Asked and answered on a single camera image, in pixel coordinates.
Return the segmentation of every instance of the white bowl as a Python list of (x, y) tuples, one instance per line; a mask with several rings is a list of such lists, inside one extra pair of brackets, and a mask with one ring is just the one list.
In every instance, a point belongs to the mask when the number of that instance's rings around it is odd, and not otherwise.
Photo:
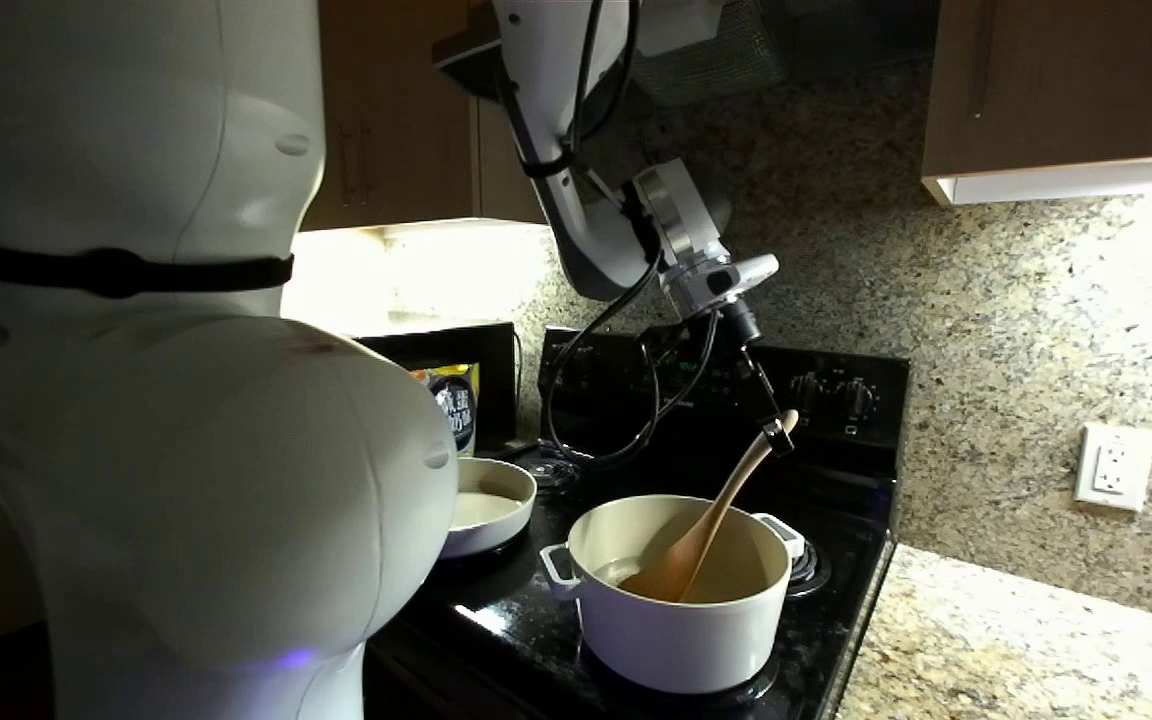
[(462, 455), (462, 485), (454, 501), (454, 529), (446, 555), (475, 555), (510, 543), (528, 529), (536, 506), (536, 475), (519, 464)]

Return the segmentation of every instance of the pot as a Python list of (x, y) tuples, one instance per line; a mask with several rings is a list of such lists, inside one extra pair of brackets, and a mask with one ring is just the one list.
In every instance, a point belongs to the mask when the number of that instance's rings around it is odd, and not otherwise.
[(475, 555), (510, 543), (533, 519), (536, 475), (510, 461), (462, 455), (454, 529), (442, 555)]
[(784, 589), (803, 535), (768, 513), (734, 508), (690, 600), (622, 583), (708, 508), (700, 495), (624, 495), (586, 513), (566, 543), (541, 548), (558, 597), (575, 600), (586, 648), (658, 694), (725, 694), (752, 682), (776, 646)]

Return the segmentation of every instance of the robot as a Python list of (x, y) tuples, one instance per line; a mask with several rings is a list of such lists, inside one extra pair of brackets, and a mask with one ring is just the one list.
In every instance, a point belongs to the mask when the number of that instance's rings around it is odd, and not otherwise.
[[(730, 262), (685, 165), (574, 190), (569, 125), (628, 63), (638, 4), (498, 17), (574, 285), (659, 278), (752, 340), (734, 309), (776, 262)], [(442, 555), (437, 401), (278, 316), (326, 165), (318, 51), (318, 0), (0, 0), (0, 508), (62, 720), (355, 720), (368, 635)]]

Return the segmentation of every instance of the cabinet door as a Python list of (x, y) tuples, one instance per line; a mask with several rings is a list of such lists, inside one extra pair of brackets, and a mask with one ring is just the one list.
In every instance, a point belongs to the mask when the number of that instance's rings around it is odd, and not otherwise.
[(510, 130), (437, 63), (482, 0), (320, 0), (330, 169), (304, 229), (536, 221)]
[(1152, 0), (943, 0), (927, 177), (1152, 156)]

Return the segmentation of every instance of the wooden spoon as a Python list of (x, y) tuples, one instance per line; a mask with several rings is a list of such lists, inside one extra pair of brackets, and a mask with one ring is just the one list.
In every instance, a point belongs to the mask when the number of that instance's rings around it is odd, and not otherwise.
[(800, 413), (784, 413), (779, 426), (764, 428), (745, 455), (736, 461), (734, 475), (725, 479), (721, 495), (698, 517), (698, 524), (669, 543), (658, 568), (646, 568), (624, 581), (628, 593), (658, 597), (658, 600), (685, 600), (704, 568), (711, 541), (725, 529), (734, 501), (741, 495), (745, 479), (773, 455), (773, 434), (792, 434)]

